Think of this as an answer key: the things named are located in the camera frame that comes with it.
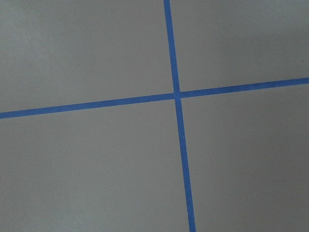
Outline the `long blue tape strip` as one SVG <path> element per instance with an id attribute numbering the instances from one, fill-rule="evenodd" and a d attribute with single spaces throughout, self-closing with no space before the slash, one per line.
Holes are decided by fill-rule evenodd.
<path id="1" fill-rule="evenodd" d="M 171 75 L 172 75 L 172 82 L 173 82 L 173 94 L 174 94 L 174 101 L 175 101 L 175 111 L 176 111 L 176 119 L 177 119 L 177 127 L 178 127 L 179 145 L 180 145 L 180 152 L 181 152 L 183 182 L 184 182 L 186 208 L 187 208 L 187 216 L 188 216 L 188 226 L 189 226 L 189 231 L 195 232 L 196 231 L 195 213 L 194 213 L 194 205 L 193 205 L 193 198 L 192 198 L 190 170 L 189 170 L 189 163 L 188 163 L 184 121 L 183 121 L 183 108 L 182 108 L 180 82 L 179 82 L 179 75 L 178 75 L 175 40 L 174 40 L 174 33 L 173 33 L 172 14 L 171 14 L 171 6 L 170 6 L 169 0 L 164 1 L 164 11 L 165 11 L 165 20 L 166 20 L 167 36 L 168 36 L 168 44 L 169 44 L 169 57 L 170 57 Z"/>

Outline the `crossing blue tape strip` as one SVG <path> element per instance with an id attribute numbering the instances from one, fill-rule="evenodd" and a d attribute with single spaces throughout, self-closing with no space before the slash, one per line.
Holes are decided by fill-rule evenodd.
<path id="1" fill-rule="evenodd" d="M 215 88 L 208 88 L 208 89 L 183 91 L 180 93 L 180 97 L 183 99 L 183 98 L 217 95 L 217 94 L 225 94 L 225 93 L 233 93 L 233 92 L 243 92 L 243 91 L 259 90 L 259 89 L 267 89 L 267 88 L 304 85 L 308 83 L 309 83 L 309 79 L 305 77 L 305 78 L 253 83 L 253 84 L 245 84 L 245 85 L 237 85 L 237 86 L 215 87 Z M 110 107 L 110 106 L 145 103 L 145 102 L 155 102 L 155 101 L 158 102 L 158 101 L 166 101 L 166 100 L 173 100 L 173 99 L 175 99 L 174 93 L 165 93 L 165 94 L 157 94 L 157 95 L 149 95 L 149 96 L 132 97 L 132 98 L 123 98 L 123 99 L 114 99 L 114 100 L 106 100 L 106 101 L 95 101 L 95 102 L 87 102 L 87 103 L 43 107 L 43 108 L 36 108 L 36 109 L 1 112 L 0 118 L 6 119 L 6 118 L 23 117 L 23 116 L 35 116 L 35 115 L 44 115 L 44 114 L 78 111 L 78 110 L 86 110 L 86 109 L 104 108 L 104 107 Z"/>

